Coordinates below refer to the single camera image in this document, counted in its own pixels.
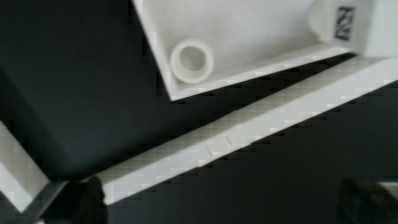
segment white edge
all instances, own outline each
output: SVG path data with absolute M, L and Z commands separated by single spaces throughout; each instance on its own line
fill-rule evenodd
M 106 170 L 106 202 L 116 203 L 168 179 L 398 80 L 398 59 L 356 58 L 211 125 Z
M 47 175 L 0 122 L 0 191 L 20 212 L 49 183 Z

